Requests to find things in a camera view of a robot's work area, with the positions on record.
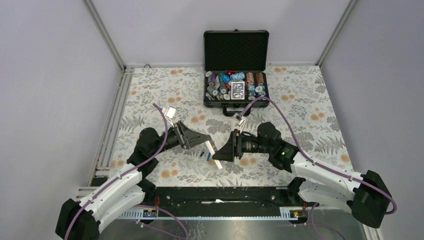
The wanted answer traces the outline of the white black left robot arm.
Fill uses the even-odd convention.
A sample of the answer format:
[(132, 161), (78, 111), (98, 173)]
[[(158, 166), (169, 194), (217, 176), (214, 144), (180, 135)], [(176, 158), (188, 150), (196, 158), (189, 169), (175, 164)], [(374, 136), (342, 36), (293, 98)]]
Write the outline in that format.
[(203, 143), (214, 155), (217, 148), (212, 137), (189, 129), (181, 121), (166, 127), (162, 135), (151, 127), (143, 129), (121, 170), (92, 193), (63, 203), (55, 233), (63, 240), (97, 240), (129, 208), (154, 202), (156, 187), (146, 176), (159, 163), (156, 155), (177, 146), (190, 149)]

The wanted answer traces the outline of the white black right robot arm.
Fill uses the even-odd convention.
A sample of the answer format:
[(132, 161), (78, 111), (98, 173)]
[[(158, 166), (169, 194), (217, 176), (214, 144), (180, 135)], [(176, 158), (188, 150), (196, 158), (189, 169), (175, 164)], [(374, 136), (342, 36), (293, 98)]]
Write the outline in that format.
[(392, 195), (378, 173), (347, 171), (313, 160), (299, 147), (282, 140), (281, 132), (271, 122), (261, 123), (257, 135), (234, 129), (212, 158), (233, 162), (244, 153), (268, 154), (273, 167), (296, 176), (286, 193), (287, 201), (293, 206), (303, 202), (330, 205), (375, 229), (387, 215)]

